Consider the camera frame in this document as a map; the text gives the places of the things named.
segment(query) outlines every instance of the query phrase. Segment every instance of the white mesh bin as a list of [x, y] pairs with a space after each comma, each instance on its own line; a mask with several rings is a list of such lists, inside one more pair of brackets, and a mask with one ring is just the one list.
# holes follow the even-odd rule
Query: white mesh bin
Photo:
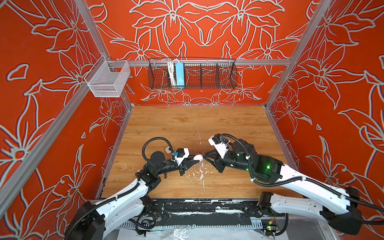
[[101, 66], [96, 73], [90, 80], [86, 79], [89, 89], [95, 97], [119, 97], [131, 73], [128, 62], [124, 63], [120, 72], [111, 72], [108, 61], [99, 63]]

